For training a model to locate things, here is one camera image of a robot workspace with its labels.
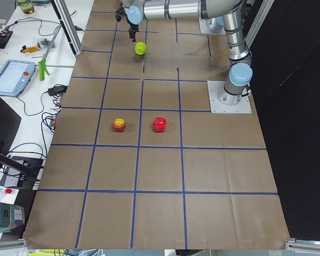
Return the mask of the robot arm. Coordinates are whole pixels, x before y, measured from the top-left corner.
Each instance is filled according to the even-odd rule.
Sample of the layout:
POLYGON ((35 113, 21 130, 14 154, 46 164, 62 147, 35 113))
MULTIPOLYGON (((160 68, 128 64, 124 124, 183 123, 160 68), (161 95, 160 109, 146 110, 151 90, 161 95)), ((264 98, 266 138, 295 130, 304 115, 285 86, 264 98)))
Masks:
POLYGON ((217 92, 218 100, 226 106, 235 106, 245 95, 243 91, 250 82, 251 52, 243 35, 242 6, 244 1, 225 0, 163 0, 122 1, 116 13, 123 15, 130 24, 130 38, 135 38, 138 25, 144 20, 198 17, 212 31, 224 32, 229 47, 229 74, 217 92))

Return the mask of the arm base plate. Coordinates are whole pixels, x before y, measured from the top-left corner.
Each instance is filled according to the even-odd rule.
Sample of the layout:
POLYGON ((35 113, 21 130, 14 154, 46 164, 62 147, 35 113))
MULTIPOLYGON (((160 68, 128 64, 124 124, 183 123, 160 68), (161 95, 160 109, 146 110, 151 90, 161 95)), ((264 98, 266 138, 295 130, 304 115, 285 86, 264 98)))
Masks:
POLYGON ((226 36, 222 17, 209 20, 199 19, 199 29, 202 35, 226 36))
POLYGON ((212 114, 252 114, 246 89, 240 95, 224 90, 224 81, 207 81, 210 111, 212 114))

